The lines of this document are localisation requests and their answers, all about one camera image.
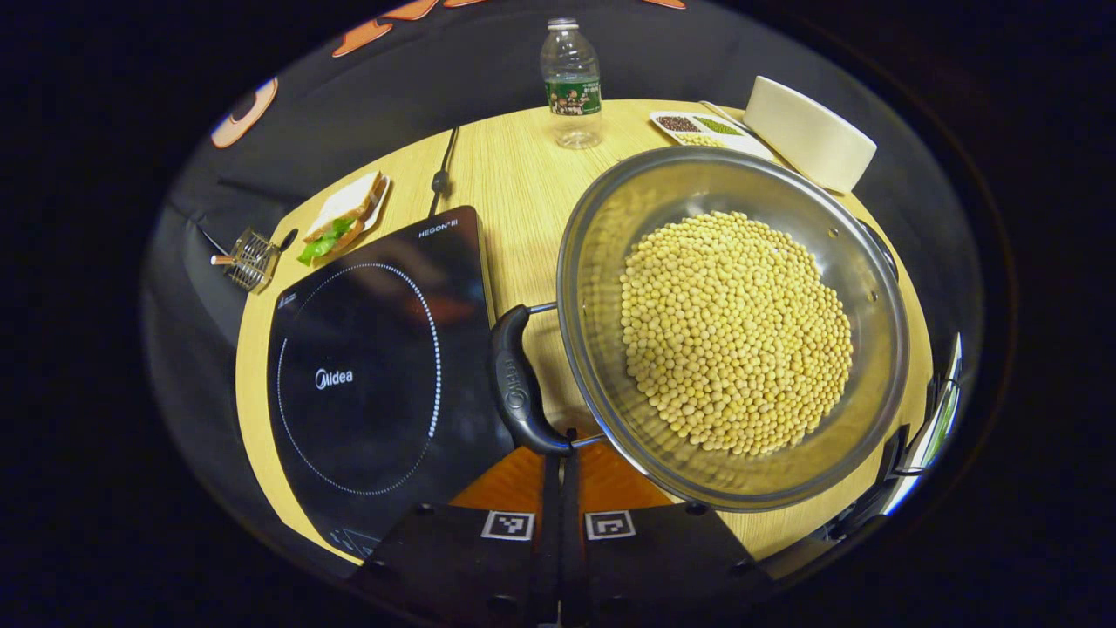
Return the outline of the pile of soybeans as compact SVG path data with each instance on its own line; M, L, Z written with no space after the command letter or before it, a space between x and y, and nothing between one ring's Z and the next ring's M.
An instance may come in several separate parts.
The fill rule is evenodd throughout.
M852 373L852 323L791 235L741 212L657 228L625 257L627 373L671 433L705 452L797 447Z

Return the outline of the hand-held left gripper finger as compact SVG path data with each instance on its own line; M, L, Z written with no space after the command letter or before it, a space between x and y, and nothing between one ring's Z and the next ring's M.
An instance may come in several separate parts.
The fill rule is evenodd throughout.
M743 628L775 581L704 503L675 502L605 439L562 489L562 619L577 628Z
M561 537L561 460L519 447L408 508L347 584L416 628L554 628Z

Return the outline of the white divided dish of beans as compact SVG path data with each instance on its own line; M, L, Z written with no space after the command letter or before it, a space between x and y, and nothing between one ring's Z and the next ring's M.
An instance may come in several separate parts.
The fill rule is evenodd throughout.
M764 143L725 120L685 112L652 112L650 122L681 146L730 148L776 162Z

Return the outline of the white toaster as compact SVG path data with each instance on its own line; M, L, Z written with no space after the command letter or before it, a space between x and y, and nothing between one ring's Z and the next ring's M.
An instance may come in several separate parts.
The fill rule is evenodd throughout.
M806 178L841 195L854 191L877 151L840 115L764 76L756 77L742 120Z

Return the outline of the clear plastic water bottle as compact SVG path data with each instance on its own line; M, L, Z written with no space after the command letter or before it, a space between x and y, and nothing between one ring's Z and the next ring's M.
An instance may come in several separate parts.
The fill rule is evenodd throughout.
M548 132L559 147L591 148L602 143L602 64L573 17L547 23L541 75Z

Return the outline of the black induction cooktop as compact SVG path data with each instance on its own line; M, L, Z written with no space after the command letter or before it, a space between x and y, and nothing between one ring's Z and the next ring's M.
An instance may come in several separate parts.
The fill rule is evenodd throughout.
M356 248L279 294L276 453L331 549L362 562L408 508L449 503L513 452L487 377L494 321L470 206Z

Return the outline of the steel pot with black handles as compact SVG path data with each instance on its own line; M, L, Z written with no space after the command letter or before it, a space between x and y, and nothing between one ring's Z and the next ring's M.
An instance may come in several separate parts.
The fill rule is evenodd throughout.
M673 436L627 371L626 257L655 229L710 212L741 212L806 247L850 321L850 378L840 400L800 445L759 458ZM730 148L654 148L594 181L562 234L554 309L602 437L664 492L718 510L788 508L844 481L888 437L908 381L908 312L888 245L805 176Z

